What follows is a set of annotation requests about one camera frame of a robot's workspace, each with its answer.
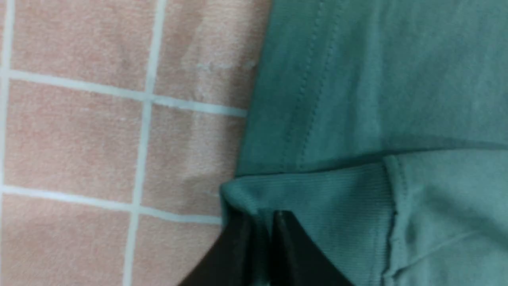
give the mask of teal t-shirt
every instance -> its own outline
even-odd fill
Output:
[[[237,166],[355,285],[508,284],[508,2],[274,0]]]

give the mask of stitching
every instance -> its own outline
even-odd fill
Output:
[[[397,165],[398,165],[398,170],[397,172],[399,173],[399,177],[400,177],[400,180],[402,181],[402,200],[399,202],[399,207],[400,205],[402,204],[406,204],[407,202],[407,192],[408,192],[408,187],[407,187],[407,178],[406,178],[406,175],[404,173],[404,165],[402,164],[402,161],[399,159],[398,156],[394,156],[395,160],[397,161]],[[402,242],[400,239],[397,239],[394,244],[396,244],[396,247],[397,247],[397,253],[401,253],[402,252]],[[400,266],[400,261],[398,261],[397,265],[394,267],[395,269],[397,269],[397,271],[395,273],[397,273],[401,266]],[[393,282],[393,285],[398,285],[399,283],[396,281],[395,279],[395,275],[392,275],[392,282]]]
[[[425,258],[433,255],[434,253],[438,252],[440,249],[445,248],[445,247],[447,247],[453,243],[459,242],[461,240],[468,239],[469,237],[474,236],[478,233],[481,233],[481,231],[480,230],[472,230],[472,231],[469,231],[466,233],[458,234],[452,238],[449,238],[449,239],[439,243],[438,245],[436,245],[435,247],[430,249],[428,253],[422,254],[422,255],[412,259],[409,263],[407,263],[407,265],[398,269],[397,272],[395,272],[395,274],[393,275],[394,279],[395,279],[395,277],[400,276],[400,274],[402,272],[404,272],[405,270],[411,268],[412,266],[416,265],[417,263],[424,260]]]
[[[280,166],[281,171],[284,171],[286,169],[286,165],[287,165],[287,161],[288,161],[288,148],[289,148],[289,144],[291,142],[291,138],[293,137],[293,134],[295,132],[296,117],[297,117],[298,112],[301,109],[303,96],[304,96],[304,93],[307,89],[307,83],[308,83],[308,78],[309,78],[309,74],[310,74],[310,65],[312,63],[312,57],[314,56],[315,41],[317,39],[318,28],[320,26],[320,20],[323,15],[323,2],[324,1],[325,0],[320,0],[319,8],[318,8],[318,11],[316,14],[316,18],[314,20],[314,27],[312,28],[311,42],[309,44],[309,50],[307,52],[307,58],[305,60],[305,62],[306,62],[305,72],[304,72],[302,79],[301,79],[301,84],[300,84],[300,88],[299,88],[298,97],[296,100],[296,105],[295,105],[295,108],[293,109],[293,113],[292,113],[293,116],[292,116],[291,122],[290,122],[290,129],[288,130],[288,133],[286,134],[286,138],[285,138],[285,143],[284,143],[285,148],[283,151],[282,163]]]
[[[390,198],[391,198],[391,204],[392,204],[392,207],[393,207],[393,213],[392,213],[392,217],[390,219],[390,230],[389,230],[389,239],[388,239],[388,242],[387,242],[387,245],[388,245],[388,248],[387,248],[387,266],[385,267],[384,271],[383,271],[383,275],[381,276],[381,285],[386,285],[386,284],[389,284],[389,285],[395,285],[395,281],[392,277],[392,275],[390,275],[390,271],[392,270],[392,268],[394,267],[393,263],[393,259],[392,259],[392,253],[394,251],[396,251],[395,249],[397,248],[397,243],[399,243],[399,239],[398,238],[394,238],[394,233],[395,233],[395,221],[397,220],[397,215],[398,215],[398,211],[397,211],[397,203],[395,201],[395,187],[394,187],[394,182],[393,180],[391,180],[390,178],[390,172],[388,172],[388,168],[387,168],[387,163],[385,162],[384,163],[384,167],[383,167],[384,171],[385,171],[385,176],[388,178],[388,182],[389,182],[389,189],[390,189]]]
[[[305,139],[304,139],[304,143],[303,143],[303,147],[302,147],[302,152],[300,154],[299,163],[298,163],[298,170],[302,170],[302,168],[303,168],[303,161],[304,161],[304,158],[305,158],[305,155],[307,152],[307,147],[308,147],[308,144],[310,141],[310,135],[311,135],[312,131],[314,130],[314,126],[315,126],[315,119],[316,119],[316,116],[318,113],[318,106],[320,105],[322,95],[323,95],[323,90],[325,89],[325,82],[328,79],[329,70],[330,70],[330,60],[331,60],[332,54],[336,50],[336,45],[334,45],[334,43],[337,40],[337,34],[338,34],[338,30],[339,30],[339,20],[340,20],[340,16],[342,13],[342,5],[337,5],[336,9],[337,9],[337,12],[335,14],[335,19],[334,19],[334,24],[333,24],[333,29],[332,29],[332,37],[330,38],[330,44],[327,49],[328,51],[327,51],[326,61],[325,61],[325,70],[324,70],[323,76],[321,77],[321,80],[320,80],[320,89],[317,94],[316,101],[314,103],[314,106],[312,107],[312,115],[310,118],[307,134],[305,135]]]

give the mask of white grid line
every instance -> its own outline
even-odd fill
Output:
[[[157,77],[158,54],[161,49],[166,0],[158,0],[155,7],[155,19],[152,28],[152,43],[145,78],[145,94],[153,94],[155,79]],[[129,232],[125,246],[123,265],[123,286],[132,284],[132,268],[134,266],[134,253],[136,248],[136,236],[139,227],[139,209],[143,197],[143,183],[145,180],[146,156],[148,153],[148,141],[150,139],[150,122],[152,117],[152,101],[143,101],[143,113],[141,123],[141,136],[138,146],[138,162],[136,169],[136,181],[133,191],[133,211],[129,223]]]
[[[152,46],[148,57],[146,69],[145,91],[152,94],[157,80],[157,64],[161,52],[162,36],[164,30],[164,16],[166,15],[166,0],[158,0],[155,8],[155,19],[152,29]]]
[[[148,141],[150,137],[150,121],[152,117],[152,104],[149,101],[143,103],[143,115],[141,123],[141,136],[138,146],[138,161],[136,168],[136,181],[133,191],[133,211],[129,223],[129,234],[125,246],[123,286],[132,283],[132,267],[134,263],[134,249],[136,247],[136,233],[139,226],[139,207],[143,197],[143,183],[145,180],[146,156],[148,153]]]
[[[247,111],[244,109],[227,107],[216,104],[201,103],[195,101],[181,100],[177,98],[159,96],[154,94],[154,87],[157,74],[158,57],[160,54],[165,8],[167,0],[157,0],[155,8],[155,19],[153,26],[152,43],[147,65],[145,78],[145,91],[133,91],[117,88],[110,85],[97,84],[92,82],[74,80],[69,78],[56,77],[51,75],[42,75],[26,71],[11,70],[10,58],[12,52],[12,41],[14,33],[15,0],[7,0],[6,16],[4,25],[4,41],[2,53],[2,66],[0,67],[0,218],[2,213],[2,196],[6,194],[15,194],[33,198],[50,199],[53,201],[81,204],[98,207],[107,210],[129,212],[130,225],[128,239],[125,246],[123,286],[132,284],[132,268],[134,263],[134,249],[136,244],[136,232],[139,225],[139,215],[148,215],[162,220],[175,222],[191,222],[202,224],[221,224],[221,218],[206,215],[178,215],[150,207],[141,206],[143,194],[143,182],[145,177],[146,156],[148,150],[148,140],[150,133],[150,120],[152,104],[163,105],[167,107],[188,109],[193,111],[214,113],[219,115],[246,117]],[[57,87],[64,87],[80,91],[107,94],[122,98],[133,99],[143,102],[141,136],[138,147],[138,160],[136,170],[135,188],[133,190],[132,204],[108,201],[99,198],[85,197],[61,192],[52,192],[46,190],[29,189],[17,186],[7,186],[4,184],[4,164],[5,164],[5,136],[7,124],[7,110],[9,97],[9,80],[24,80],[40,84],[48,84]],[[1,221],[0,221],[0,241],[1,241]]]
[[[50,199],[52,201],[72,203],[77,205],[84,205],[96,207],[111,211],[133,212],[135,206],[133,204],[108,201],[95,197],[87,197],[75,194],[52,192],[46,190],[29,189],[18,186],[3,185],[0,186],[0,191],[4,194],[14,194],[18,196],[25,196],[31,198]],[[160,218],[166,221],[173,222],[193,222],[201,224],[221,224],[220,217],[207,216],[207,215],[179,215],[170,212],[165,212],[150,207],[139,207],[139,214],[148,215]]]
[[[7,128],[7,106],[9,104],[9,77],[7,71],[11,68],[11,52],[12,40],[14,34],[14,16],[15,3],[14,0],[7,0],[4,19],[4,41],[2,43],[2,67],[0,78],[0,185],[4,184],[5,176],[5,144],[6,144],[6,128]],[[0,244],[2,241],[2,205],[4,193],[0,190]],[[2,248],[0,247],[0,278],[2,277]]]
[[[49,84],[57,87],[68,89],[88,91],[94,93],[108,94],[123,98],[134,99],[138,101],[150,101],[154,104],[174,107],[179,109],[188,109],[205,113],[214,113],[220,115],[246,117],[247,111],[245,109],[227,107],[217,104],[202,103],[197,101],[188,101],[169,96],[155,95],[147,92],[132,91],[113,87],[111,85],[104,85],[81,80],[57,77],[52,75],[42,75],[26,71],[6,70],[5,71],[10,79],[25,80],[41,84]]]

